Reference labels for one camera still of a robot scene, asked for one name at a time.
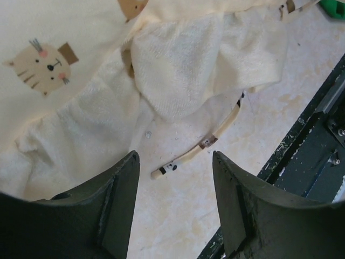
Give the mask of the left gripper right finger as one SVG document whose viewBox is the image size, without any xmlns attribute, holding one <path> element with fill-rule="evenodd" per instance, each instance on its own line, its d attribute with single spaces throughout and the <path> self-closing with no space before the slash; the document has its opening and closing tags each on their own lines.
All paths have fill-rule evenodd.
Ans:
<svg viewBox="0 0 345 259">
<path fill-rule="evenodd" d="M 286 192 L 213 153 L 227 258 L 344 258 L 344 202 Z"/>
</svg>

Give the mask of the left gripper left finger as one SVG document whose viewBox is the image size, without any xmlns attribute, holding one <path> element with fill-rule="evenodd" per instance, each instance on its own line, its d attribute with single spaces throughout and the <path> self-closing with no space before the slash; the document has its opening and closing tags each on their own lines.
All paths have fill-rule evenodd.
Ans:
<svg viewBox="0 0 345 259">
<path fill-rule="evenodd" d="M 139 176 L 132 151 L 50 200 L 1 194 L 1 258 L 126 258 Z"/>
</svg>

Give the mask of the cream animal print cushion cover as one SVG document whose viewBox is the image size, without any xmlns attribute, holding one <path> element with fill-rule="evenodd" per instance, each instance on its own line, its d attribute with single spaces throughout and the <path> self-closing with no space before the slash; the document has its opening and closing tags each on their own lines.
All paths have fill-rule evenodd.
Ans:
<svg viewBox="0 0 345 259">
<path fill-rule="evenodd" d="M 315 1 L 1 1 L 1 192 L 48 199 L 110 168 L 155 118 L 281 80 Z"/>
</svg>

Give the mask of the green cloth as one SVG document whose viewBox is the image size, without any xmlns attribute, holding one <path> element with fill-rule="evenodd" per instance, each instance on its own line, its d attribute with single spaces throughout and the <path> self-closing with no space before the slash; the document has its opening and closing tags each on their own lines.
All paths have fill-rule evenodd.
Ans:
<svg viewBox="0 0 345 259">
<path fill-rule="evenodd" d="M 344 20 L 344 0 L 321 0 L 319 5 L 330 18 Z"/>
</svg>

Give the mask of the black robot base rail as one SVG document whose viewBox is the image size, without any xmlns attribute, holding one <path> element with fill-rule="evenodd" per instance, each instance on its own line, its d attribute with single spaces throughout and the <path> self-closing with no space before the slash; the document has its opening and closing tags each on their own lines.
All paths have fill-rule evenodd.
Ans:
<svg viewBox="0 0 345 259">
<path fill-rule="evenodd" d="M 344 202 L 343 59 L 256 177 L 309 200 Z M 221 228 L 200 258 L 227 258 Z"/>
</svg>

